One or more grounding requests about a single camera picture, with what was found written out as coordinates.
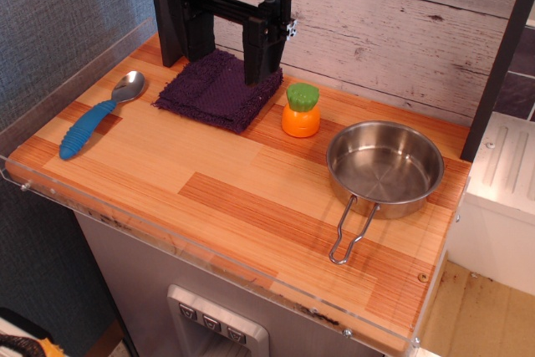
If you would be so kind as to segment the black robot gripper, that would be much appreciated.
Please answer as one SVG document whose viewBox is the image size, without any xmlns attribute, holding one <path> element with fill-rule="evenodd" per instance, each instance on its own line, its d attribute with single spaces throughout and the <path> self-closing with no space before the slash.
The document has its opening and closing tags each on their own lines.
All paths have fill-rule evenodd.
<svg viewBox="0 0 535 357">
<path fill-rule="evenodd" d="M 279 69 L 285 43 L 296 33 L 297 22 L 291 17 L 292 0 L 166 1 L 181 53 L 190 62 L 215 49 L 211 13 L 236 23 L 248 18 L 242 33 L 247 85 L 260 84 Z"/>
</svg>

